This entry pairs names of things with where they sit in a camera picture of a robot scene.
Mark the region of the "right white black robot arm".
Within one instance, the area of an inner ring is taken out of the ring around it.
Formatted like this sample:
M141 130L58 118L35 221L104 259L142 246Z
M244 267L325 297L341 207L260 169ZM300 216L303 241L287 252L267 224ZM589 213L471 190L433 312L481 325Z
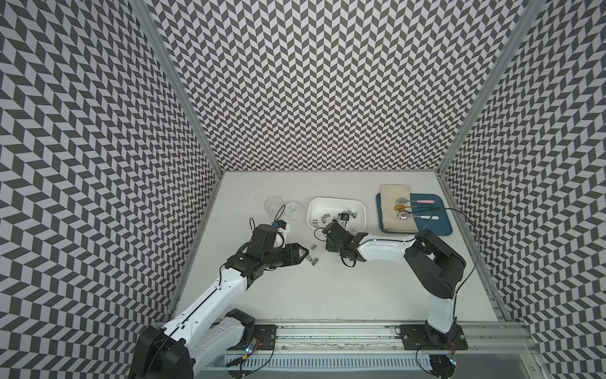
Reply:
M405 349L465 350L456 321L457 288L463 281L465 259L438 235L423 230L413 238L385 238L365 232L355 235L332 221L320 229L326 248L339 254L347 267L358 262L406 264L429 294L429 314L423 325L401 326Z

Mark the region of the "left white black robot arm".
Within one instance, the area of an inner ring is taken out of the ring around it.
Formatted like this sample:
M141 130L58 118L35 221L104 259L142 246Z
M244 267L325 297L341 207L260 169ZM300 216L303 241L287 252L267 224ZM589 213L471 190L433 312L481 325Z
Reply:
M220 266L219 276L198 299L161 327L139 336L129 369L131 378L194 378L232 347L246 347L255 320L230 305L267 271L301 264L309 254L287 243L290 225L260 224L251 240Z

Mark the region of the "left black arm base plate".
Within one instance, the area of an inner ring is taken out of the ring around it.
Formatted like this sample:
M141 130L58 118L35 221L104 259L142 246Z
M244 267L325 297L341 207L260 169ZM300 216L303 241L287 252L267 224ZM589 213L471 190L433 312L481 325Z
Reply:
M227 345L229 352L239 352L252 348L253 341L257 340L256 347L261 351L272 351L276 345L277 329L275 324L258 324L256 319L246 312L233 309L228 312L221 322L214 323L213 327L222 325L225 321L224 331L221 332L222 341L231 341Z

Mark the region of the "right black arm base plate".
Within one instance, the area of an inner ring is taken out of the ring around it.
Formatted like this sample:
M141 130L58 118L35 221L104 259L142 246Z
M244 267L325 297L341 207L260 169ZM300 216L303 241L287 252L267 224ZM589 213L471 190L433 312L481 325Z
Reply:
M406 351L433 349L458 352L469 349L462 328L457 323L446 333L438 331L428 323L399 325L395 331Z

